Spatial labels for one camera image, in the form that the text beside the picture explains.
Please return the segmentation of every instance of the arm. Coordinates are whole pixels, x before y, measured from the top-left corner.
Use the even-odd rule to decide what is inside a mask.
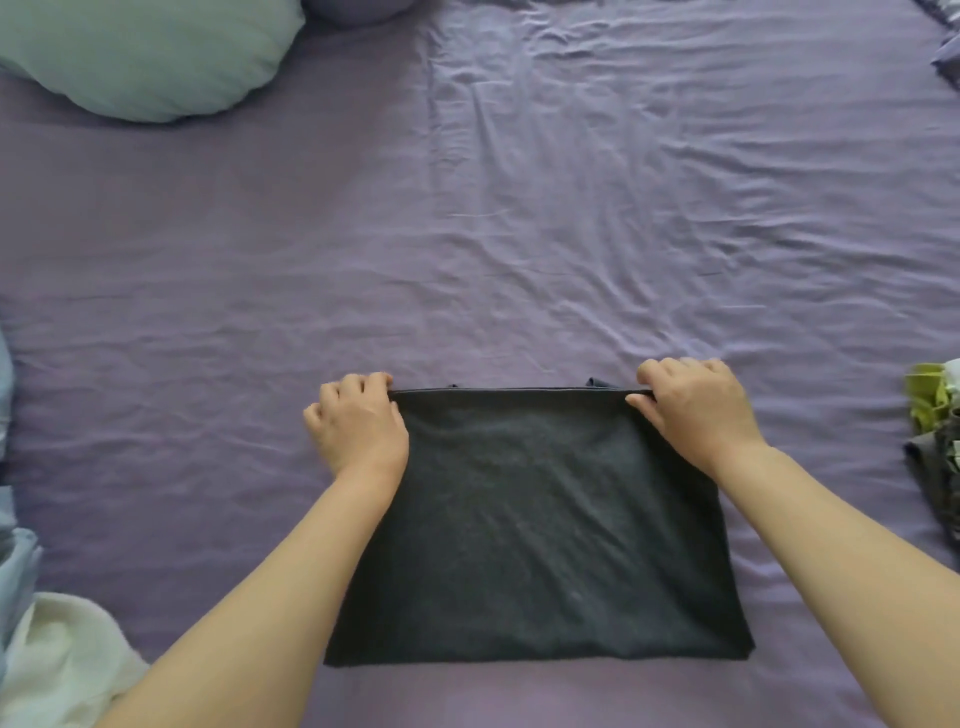
[[[406,467],[386,375],[325,384],[304,412],[333,485],[98,728],[295,728],[349,580]]]
[[[710,475],[797,587],[892,728],[960,725],[960,575],[764,442],[722,362],[648,361],[628,401]]]

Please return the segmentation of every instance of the bed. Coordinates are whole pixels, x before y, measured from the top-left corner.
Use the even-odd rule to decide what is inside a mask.
[[[96,119],[0,78],[7,477],[153,659],[325,485],[317,386],[629,383],[720,355],[771,441],[943,561],[906,367],[960,355],[960,113],[907,0],[446,0],[312,27],[240,108]],[[757,650],[322,670],[305,724],[879,726],[726,507]]]

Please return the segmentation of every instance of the left hand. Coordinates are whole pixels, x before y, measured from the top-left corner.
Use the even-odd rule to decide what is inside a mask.
[[[410,438],[387,390],[393,378],[382,372],[347,375],[320,388],[320,401],[303,411],[306,427],[334,477],[362,472],[399,485],[407,467]]]

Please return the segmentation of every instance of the white towel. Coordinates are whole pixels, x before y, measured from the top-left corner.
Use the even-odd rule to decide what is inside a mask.
[[[92,601],[37,594],[8,650],[0,728],[92,728],[148,665]]]

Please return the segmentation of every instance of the hand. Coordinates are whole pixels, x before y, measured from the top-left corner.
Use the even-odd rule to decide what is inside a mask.
[[[766,447],[747,393],[722,361],[649,359],[636,371],[636,380],[650,385],[656,401],[629,395],[627,402],[707,475],[715,478],[726,457]]]
[[[320,388],[320,401],[303,411],[306,427],[334,477],[346,471],[386,476],[399,485],[410,440],[387,389],[390,375],[347,375]]]

